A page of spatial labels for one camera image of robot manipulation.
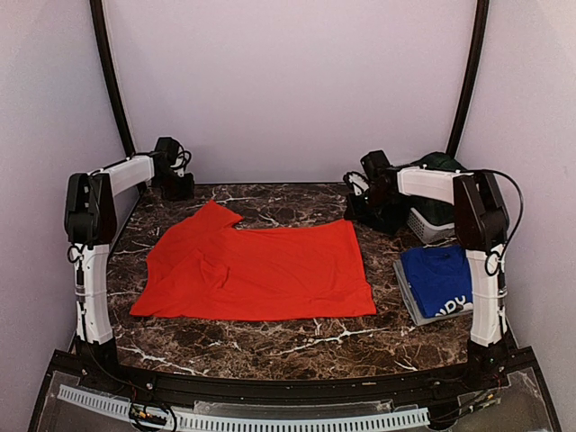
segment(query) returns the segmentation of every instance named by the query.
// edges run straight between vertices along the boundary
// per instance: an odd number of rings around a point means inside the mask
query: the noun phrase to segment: black metal frame
[[[110,98],[110,105],[112,106],[116,127],[120,133],[124,152],[126,156],[129,157],[136,153],[136,149],[130,133],[130,127],[128,126],[126,112],[124,111],[118,80],[116,79],[112,52],[110,51],[110,42],[108,41],[108,32],[106,31],[106,18],[104,16],[102,0],[90,0],[90,10],[92,11],[94,34],[96,36],[96,44],[98,45],[104,81],[106,82],[108,97]]]
[[[456,364],[429,371],[380,375],[365,378],[321,381],[252,381],[236,379],[205,378],[161,373],[135,367],[121,366],[124,378],[141,387],[151,384],[154,394],[167,404],[193,407],[197,401],[234,404],[280,405],[330,405],[365,401],[390,401],[395,407],[417,404],[431,411],[454,406],[457,397],[470,389],[461,382],[445,382],[434,385],[435,380],[461,376],[465,364]],[[531,347],[513,348],[508,360],[507,373],[527,369],[534,370],[540,391],[554,431],[561,431],[544,376]],[[131,397],[131,389],[118,392],[118,383],[104,374],[89,358],[55,351],[44,376],[40,394],[34,406],[29,432],[39,425],[43,403],[55,371],[77,376],[80,385]],[[481,390],[490,388],[486,384]],[[138,396],[137,403],[149,402],[146,394]]]
[[[458,108],[456,109],[456,116],[454,117],[454,124],[446,154],[455,158],[462,132],[464,131],[464,124],[466,123],[466,116],[470,108],[470,101],[472,100],[472,93],[474,84],[476,82],[476,74],[478,73],[478,66],[480,65],[480,55],[482,54],[482,44],[484,42],[484,33],[486,31],[486,22],[488,21],[488,7],[490,0],[478,0],[476,4],[476,17],[474,18],[474,27],[472,31],[472,41],[470,43],[470,53],[468,54],[468,63],[466,64],[466,73],[462,84],[462,91],[460,93],[460,100],[458,101]]]

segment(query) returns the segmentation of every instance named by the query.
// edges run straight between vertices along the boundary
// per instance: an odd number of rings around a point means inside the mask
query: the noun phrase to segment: white wall
[[[0,149],[0,430],[21,431],[75,328],[68,176],[123,156],[87,1],[0,2]]]
[[[365,152],[442,150],[475,1],[108,1],[136,141],[199,182],[337,181]]]
[[[468,167],[510,173],[524,190],[508,311],[520,344],[535,349],[564,430],[576,424],[575,18],[572,0],[492,2],[459,154]]]

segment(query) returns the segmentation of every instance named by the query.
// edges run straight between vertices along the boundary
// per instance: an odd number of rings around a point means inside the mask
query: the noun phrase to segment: curved black pole
[[[136,149],[134,148],[134,142],[132,141],[128,121],[126,120],[126,112],[124,111],[124,105],[122,104],[118,81],[116,80],[112,53],[110,52],[110,42],[108,41],[108,33],[106,31],[106,20],[104,18],[102,0],[90,0],[90,9],[92,11],[92,22],[94,24],[98,53],[100,54],[100,63],[102,64],[104,81],[106,82],[106,88],[108,89],[108,96],[110,97],[116,126],[118,127],[118,132],[120,133],[120,139],[126,156],[132,156],[136,153]]]
[[[474,18],[474,30],[472,32],[472,42],[470,43],[470,53],[468,54],[468,64],[460,93],[458,109],[454,117],[454,125],[450,133],[450,140],[446,148],[446,154],[452,158],[456,156],[460,139],[466,123],[466,116],[470,108],[478,65],[480,64],[480,55],[482,53],[482,43],[484,42],[484,33],[486,31],[486,21],[488,20],[488,7],[490,0],[478,0],[476,5],[476,17]]]

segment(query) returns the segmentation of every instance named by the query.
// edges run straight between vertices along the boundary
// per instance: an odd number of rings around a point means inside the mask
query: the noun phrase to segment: white basket
[[[414,234],[418,236],[422,243],[429,244],[452,237],[454,235],[454,224],[447,223],[446,225],[432,225],[424,216],[422,216],[415,208],[410,209],[408,217],[408,226]]]

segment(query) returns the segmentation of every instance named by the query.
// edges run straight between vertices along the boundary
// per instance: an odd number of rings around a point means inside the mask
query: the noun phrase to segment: cable
[[[169,414],[172,417],[173,420],[173,426],[172,426],[172,432],[176,432],[178,429],[178,419],[176,418],[176,414],[174,413],[174,411],[172,410],[172,408],[170,407],[170,405],[168,405],[167,403],[165,403],[163,400],[161,400],[158,396],[156,396],[154,394],[153,391],[150,391],[148,389],[145,389],[144,387],[140,387],[139,385],[134,384],[131,381],[127,381],[127,380],[123,380],[122,378],[118,378],[117,376],[114,376],[113,374],[111,374],[110,372],[106,371],[106,369],[100,364],[100,362],[98,362],[98,360],[96,360],[96,357],[94,355],[94,352],[92,351],[92,347],[90,346],[90,343],[88,342],[88,337],[86,334],[86,316],[84,314],[85,309],[84,309],[84,304],[83,303],[79,303],[80,304],[80,311],[81,311],[81,316],[82,316],[82,331],[84,332],[84,338],[85,338],[85,343],[86,343],[86,347],[88,349],[88,353],[90,354],[90,356],[92,357],[92,360],[94,361],[94,363],[96,364],[96,366],[98,366],[98,369],[100,369],[105,375],[107,375],[109,378],[111,378],[113,381],[116,381],[117,383],[123,384],[123,385],[127,385],[129,387],[132,388],[133,390],[133,395],[132,398],[130,398],[130,411],[135,410],[134,408],[134,400],[136,399],[136,390],[140,390],[142,392],[145,392],[147,394],[150,395],[150,397],[152,398],[152,402],[149,403],[143,403],[142,404],[142,409],[143,412],[146,414],[146,407],[149,405],[157,405],[158,408],[160,408],[161,410],[163,410],[166,414]],[[133,419],[136,424],[138,425],[138,427],[140,428],[140,430],[146,431],[146,432],[155,432],[157,430],[162,430],[163,427],[160,428],[153,428],[153,427],[148,427],[145,425],[141,425],[140,421],[137,418],[133,418],[130,417],[131,419]]]
[[[500,385],[495,392],[492,392],[492,389],[488,389],[480,394],[477,394],[473,398],[470,398],[465,403],[461,404],[458,408],[453,409],[447,412],[446,414],[443,414],[442,416],[431,418],[430,421],[435,423],[449,423],[461,419],[462,417],[472,414],[476,410],[476,408],[478,408],[488,400],[492,399],[494,395],[497,394],[499,391],[500,391]],[[460,413],[456,417],[450,417],[461,410],[464,410],[464,412]]]
[[[486,274],[488,276],[494,276],[502,270],[502,259],[504,259],[504,254],[508,250],[508,246],[509,246],[510,242],[512,241],[512,239],[514,238],[514,235],[518,231],[518,226],[520,225],[520,222],[522,221],[522,217],[524,216],[524,195],[522,194],[522,190],[520,189],[520,186],[518,185],[516,180],[514,180],[510,175],[508,175],[506,173],[502,173],[501,171],[497,171],[495,169],[474,169],[473,172],[474,173],[494,174],[494,175],[502,176],[502,177],[506,178],[516,188],[516,191],[518,193],[518,198],[520,200],[520,210],[518,212],[516,224],[514,225],[514,228],[512,229],[512,231],[510,232],[508,239],[504,243],[504,248],[502,249],[502,252],[492,250],[488,254],[488,256],[486,257],[486,261],[484,261],[484,270],[486,271]],[[493,255],[496,256],[496,258],[498,259],[498,264],[496,265],[496,269],[493,272],[491,272],[488,268],[488,263],[490,261],[490,258]]]

